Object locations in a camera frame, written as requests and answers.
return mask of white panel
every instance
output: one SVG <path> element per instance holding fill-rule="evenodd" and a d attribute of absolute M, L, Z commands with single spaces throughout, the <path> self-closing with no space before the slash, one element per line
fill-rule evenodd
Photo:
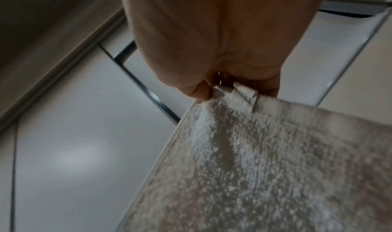
<path fill-rule="evenodd" d="M 124 21 L 101 42 L 101 45 L 112 56 L 115 56 L 130 44 L 133 39 L 128 23 Z"/>
<path fill-rule="evenodd" d="M 392 17 L 320 107 L 392 125 Z"/>
<path fill-rule="evenodd" d="M 114 231 L 174 127 L 96 49 L 20 120 L 17 231 Z"/>
<path fill-rule="evenodd" d="M 138 50 L 131 55 L 124 66 L 180 118 L 191 105 L 192 98 L 157 79 Z"/>
<path fill-rule="evenodd" d="M 284 63 L 278 98 L 316 105 L 385 15 L 349 18 L 317 12 Z"/>
<path fill-rule="evenodd" d="M 11 214 L 14 127 L 0 135 L 0 231 L 9 231 Z"/>

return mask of terry cloth towel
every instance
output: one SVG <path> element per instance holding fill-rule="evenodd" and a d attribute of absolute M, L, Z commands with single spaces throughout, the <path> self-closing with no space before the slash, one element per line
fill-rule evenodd
<path fill-rule="evenodd" d="M 118 231 L 392 231 L 392 127 L 215 88 Z"/>

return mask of hand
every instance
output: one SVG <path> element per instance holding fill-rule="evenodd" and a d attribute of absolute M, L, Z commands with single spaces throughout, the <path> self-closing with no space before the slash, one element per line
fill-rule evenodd
<path fill-rule="evenodd" d="M 322 0 L 123 0 L 136 43 L 167 85 L 208 100 L 234 81 L 276 97 L 282 65 Z"/>

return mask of cloth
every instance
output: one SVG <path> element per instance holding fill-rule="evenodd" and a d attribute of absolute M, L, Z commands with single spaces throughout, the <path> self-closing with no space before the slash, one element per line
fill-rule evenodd
<path fill-rule="evenodd" d="M 214 92 L 184 115 L 118 231 L 392 231 L 392 127 Z"/>

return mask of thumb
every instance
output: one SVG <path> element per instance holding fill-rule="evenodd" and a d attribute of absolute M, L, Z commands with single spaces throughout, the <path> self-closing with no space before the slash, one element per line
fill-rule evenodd
<path fill-rule="evenodd" d="M 207 81 L 202 80 L 199 84 L 190 87 L 179 88 L 179 90 L 192 98 L 200 101 L 207 101 L 212 97 L 212 88 Z"/>

